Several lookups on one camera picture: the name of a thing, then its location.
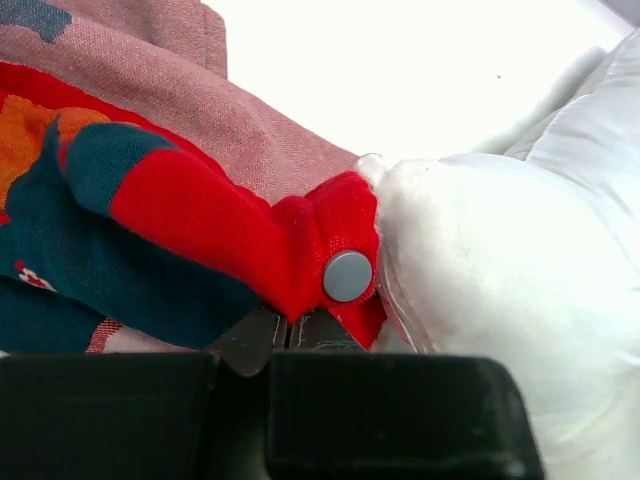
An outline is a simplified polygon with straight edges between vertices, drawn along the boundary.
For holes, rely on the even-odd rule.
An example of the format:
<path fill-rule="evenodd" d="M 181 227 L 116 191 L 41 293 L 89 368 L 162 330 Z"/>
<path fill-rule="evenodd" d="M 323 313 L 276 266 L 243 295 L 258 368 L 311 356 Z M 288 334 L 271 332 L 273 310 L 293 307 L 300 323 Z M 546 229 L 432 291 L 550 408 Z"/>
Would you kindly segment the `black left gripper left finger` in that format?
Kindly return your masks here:
<path fill-rule="evenodd" d="M 210 353 L 1 361 L 5 479 L 263 479 L 255 386 L 286 324 L 260 307 Z"/>

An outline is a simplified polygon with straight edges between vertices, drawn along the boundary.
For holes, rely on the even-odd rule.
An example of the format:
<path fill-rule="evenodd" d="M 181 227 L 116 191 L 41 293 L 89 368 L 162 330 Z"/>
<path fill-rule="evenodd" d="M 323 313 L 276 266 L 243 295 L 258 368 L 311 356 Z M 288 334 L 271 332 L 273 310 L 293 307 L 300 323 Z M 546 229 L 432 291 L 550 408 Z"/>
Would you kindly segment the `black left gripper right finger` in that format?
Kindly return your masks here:
<path fill-rule="evenodd" d="M 520 392 L 482 357 L 365 352 L 329 313 L 281 326 L 266 368 L 274 479 L 541 479 Z"/>

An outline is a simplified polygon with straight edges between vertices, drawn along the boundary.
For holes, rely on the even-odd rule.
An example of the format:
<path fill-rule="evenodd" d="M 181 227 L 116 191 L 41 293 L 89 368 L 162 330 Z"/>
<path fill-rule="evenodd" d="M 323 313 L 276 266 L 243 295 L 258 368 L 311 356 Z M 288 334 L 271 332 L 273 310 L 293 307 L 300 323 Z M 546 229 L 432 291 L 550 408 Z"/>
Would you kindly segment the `red patterned pillowcase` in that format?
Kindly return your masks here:
<path fill-rule="evenodd" d="M 363 348 L 375 198 L 338 148 L 231 84 L 199 1 L 1 5 L 1 350 L 201 350 L 324 309 Z"/>

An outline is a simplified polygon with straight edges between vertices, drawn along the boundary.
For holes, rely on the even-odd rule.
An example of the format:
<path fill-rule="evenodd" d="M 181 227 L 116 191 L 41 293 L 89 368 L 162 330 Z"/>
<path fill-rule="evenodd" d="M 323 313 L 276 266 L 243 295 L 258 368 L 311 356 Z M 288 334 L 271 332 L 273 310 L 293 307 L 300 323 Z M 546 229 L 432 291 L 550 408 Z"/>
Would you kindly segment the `white pillow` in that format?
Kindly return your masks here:
<path fill-rule="evenodd" d="M 551 479 L 639 475 L 639 37 L 501 155 L 360 158 L 420 353 L 513 375 Z"/>

